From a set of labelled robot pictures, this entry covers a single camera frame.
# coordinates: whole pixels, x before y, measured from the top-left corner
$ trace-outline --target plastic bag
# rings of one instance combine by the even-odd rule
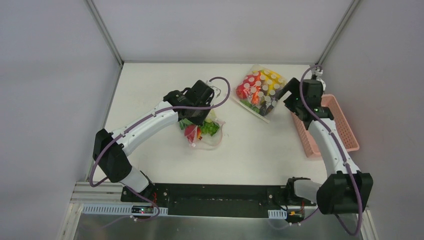
[[[223,125],[215,115],[214,110],[210,110],[202,126],[197,126],[187,119],[179,121],[179,128],[183,131],[191,147],[205,144],[210,147],[217,147],[223,139]]]
[[[287,80],[280,74],[255,64],[235,88],[235,99],[243,107],[269,123],[268,114],[277,105],[277,93],[286,84]]]

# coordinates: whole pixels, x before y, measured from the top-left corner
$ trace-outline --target plastic basket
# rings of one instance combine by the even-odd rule
[[[348,152],[358,150],[358,141],[355,138],[355,135],[352,132],[352,129],[349,126],[348,121],[346,120],[345,115],[343,114],[342,109],[336,100],[336,97],[334,97],[332,94],[323,95],[321,106],[330,108],[331,113],[334,116],[337,132],[346,150]],[[292,113],[291,116],[293,117],[294,125],[296,126],[297,132],[299,133],[300,141],[302,142],[306,157],[315,158],[321,156],[317,143],[309,131],[306,130],[304,123],[295,114]]]

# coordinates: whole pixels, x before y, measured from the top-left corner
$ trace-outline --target white table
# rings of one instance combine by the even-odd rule
[[[163,96],[197,80],[222,76],[237,86],[251,64],[125,63],[106,122],[109,132],[150,111]],[[264,65],[287,80],[300,79],[307,65]],[[226,93],[226,84],[215,80]],[[142,143],[130,156],[133,166],[154,183],[284,185],[290,177],[327,179],[322,158],[306,158],[290,111],[280,102],[270,123],[231,98],[215,109],[224,120],[224,136],[215,150],[190,148],[177,124]],[[95,181],[104,178],[97,168]]]

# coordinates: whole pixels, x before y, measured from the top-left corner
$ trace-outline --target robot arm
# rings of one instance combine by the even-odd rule
[[[373,186],[371,175],[362,173],[349,156],[344,145],[341,144],[338,147],[327,128],[307,111],[301,101],[300,82],[296,78],[292,78],[284,86],[277,95],[278,99],[281,99],[287,92],[291,94],[284,100],[285,106],[303,121],[305,128],[309,130],[318,145],[328,178],[323,184],[313,182],[308,178],[290,178],[287,181],[283,197],[287,201],[305,198],[315,202],[322,214],[358,213],[356,193],[345,166],[348,164],[358,187],[362,211],[364,211]],[[307,106],[313,109],[314,114],[329,127],[338,142],[342,143],[330,109],[321,106],[324,93],[323,84],[315,79],[304,80],[302,93]],[[341,152],[344,153],[346,162],[344,162]]]
[[[105,129],[98,131],[93,158],[96,160],[104,148],[115,140],[100,157],[98,165],[112,183],[120,182],[141,193],[152,183],[130,164],[128,156],[155,133],[182,119],[188,119],[196,125],[203,124],[214,96],[214,90],[201,80],[182,92],[169,92],[163,101],[134,122],[110,133]]]

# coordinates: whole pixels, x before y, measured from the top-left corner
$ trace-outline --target gray wall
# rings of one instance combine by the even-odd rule
[[[351,0],[95,0],[125,61],[314,63]]]
[[[56,238],[118,73],[82,0],[0,1],[0,239]]]
[[[374,178],[380,239],[422,239],[424,1],[364,0],[325,62],[358,138],[354,161]]]

